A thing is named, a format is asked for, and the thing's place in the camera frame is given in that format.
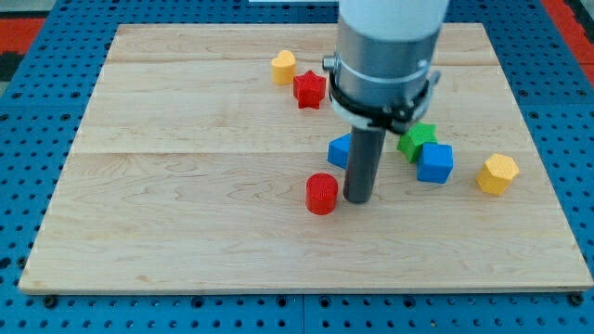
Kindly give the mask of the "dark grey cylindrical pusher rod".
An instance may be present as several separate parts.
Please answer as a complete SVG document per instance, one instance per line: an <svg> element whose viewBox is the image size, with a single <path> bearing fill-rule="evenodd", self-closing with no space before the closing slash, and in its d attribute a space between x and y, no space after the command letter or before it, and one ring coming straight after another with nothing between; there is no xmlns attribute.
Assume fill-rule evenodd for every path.
<svg viewBox="0 0 594 334"><path fill-rule="evenodd" d="M354 204L371 199L385 140L384 130L352 128L343 195Z"/></svg>

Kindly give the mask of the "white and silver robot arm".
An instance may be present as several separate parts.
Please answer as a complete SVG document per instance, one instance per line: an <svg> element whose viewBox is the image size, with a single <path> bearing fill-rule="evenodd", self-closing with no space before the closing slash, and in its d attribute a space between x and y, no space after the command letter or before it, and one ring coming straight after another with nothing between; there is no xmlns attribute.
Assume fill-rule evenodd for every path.
<svg viewBox="0 0 594 334"><path fill-rule="evenodd" d="M342 0L329 100L351 126L343 195L370 200L385 135L405 134L427 112L440 74L433 53L448 0Z"/></svg>

